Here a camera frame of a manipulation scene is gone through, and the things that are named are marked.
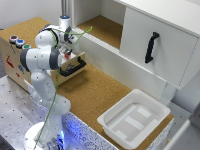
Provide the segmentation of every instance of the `white plastic bin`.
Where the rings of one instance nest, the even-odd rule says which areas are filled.
[[[122,147],[136,149],[169,113],[169,108],[136,89],[97,120]]]

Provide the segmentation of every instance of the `brown work surface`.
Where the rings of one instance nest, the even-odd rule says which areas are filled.
[[[78,25],[78,28],[86,30],[90,26],[93,26],[90,34],[120,49],[123,29],[122,25],[111,21],[103,16],[98,16],[94,19],[84,22],[83,24]]]
[[[35,36],[46,24],[48,24],[47,21],[36,17],[0,31],[0,36],[6,41],[9,41],[11,35],[18,35],[27,44],[36,47]],[[71,101],[71,112],[112,142],[120,150],[123,148],[104,133],[102,126],[97,122],[97,118],[130,91],[131,89],[90,64],[86,65],[84,71],[69,79],[58,88],[58,94],[65,96]],[[167,116],[137,150],[145,150],[172,119],[173,115]]]

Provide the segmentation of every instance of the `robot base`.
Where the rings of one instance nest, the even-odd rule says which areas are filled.
[[[24,137],[24,150],[49,150],[47,146],[45,148],[39,147],[38,146],[39,144],[34,149],[35,144],[36,144],[34,138],[37,135],[37,133],[40,131],[43,125],[44,125],[44,122],[35,124],[26,132],[25,137]]]

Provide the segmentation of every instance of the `cabinet door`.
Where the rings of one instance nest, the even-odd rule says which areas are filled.
[[[153,32],[160,36],[154,40],[153,60],[146,64],[145,56]],[[127,8],[120,54],[179,86],[197,40],[178,28]]]

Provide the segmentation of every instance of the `cabinet handle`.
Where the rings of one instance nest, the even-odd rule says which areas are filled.
[[[81,59],[81,57],[78,57],[78,62],[80,63],[78,66],[74,67],[73,69],[70,70],[62,70],[60,67],[60,74],[64,77],[67,77],[71,74],[73,74],[74,72],[78,71],[79,69],[83,68],[86,65],[86,62],[84,60]]]
[[[147,48],[147,53],[146,53],[146,57],[145,57],[145,63],[148,64],[149,62],[151,62],[153,60],[153,57],[151,57],[151,53],[153,50],[153,45],[154,45],[154,40],[156,38],[158,38],[160,35],[156,32],[153,32],[153,36],[151,37],[150,41],[149,41],[149,45]]]

